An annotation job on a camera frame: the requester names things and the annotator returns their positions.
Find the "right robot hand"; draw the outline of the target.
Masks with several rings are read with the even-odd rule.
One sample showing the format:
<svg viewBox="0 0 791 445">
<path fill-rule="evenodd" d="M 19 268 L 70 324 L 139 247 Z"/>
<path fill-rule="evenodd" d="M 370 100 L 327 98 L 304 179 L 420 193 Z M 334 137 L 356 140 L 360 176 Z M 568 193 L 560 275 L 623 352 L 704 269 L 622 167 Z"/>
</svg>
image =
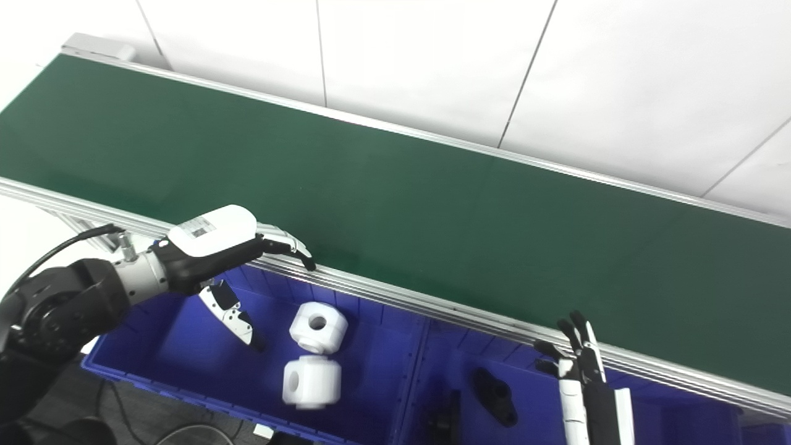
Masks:
<svg viewBox="0 0 791 445">
<path fill-rule="evenodd" d="M 578 310 L 557 321 L 571 353 L 538 340 L 534 349 L 543 356 L 536 369 L 556 378 L 562 422 L 568 444 L 635 444 L 633 404 L 628 388 L 614 389 L 607 382 L 604 360 L 591 322 Z"/>
</svg>

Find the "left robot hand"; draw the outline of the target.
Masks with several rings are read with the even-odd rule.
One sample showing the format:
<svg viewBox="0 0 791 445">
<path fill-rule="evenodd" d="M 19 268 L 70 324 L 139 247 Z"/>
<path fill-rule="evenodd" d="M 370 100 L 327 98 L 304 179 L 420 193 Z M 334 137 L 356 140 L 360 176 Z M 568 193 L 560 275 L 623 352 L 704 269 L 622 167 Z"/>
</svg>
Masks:
<svg viewBox="0 0 791 445">
<path fill-rule="evenodd" d="M 255 334 L 252 319 L 228 282 L 213 282 L 226 271 L 263 255 L 283 255 L 316 270 L 306 245 L 277 226 L 257 221 L 251 211 L 226 205 L 173 226 L 152 252 L 164 270 L 167 289 L 197 295 L 209 312 L 243 344 L 262 351 L 265 341 Z"/>
</svg>

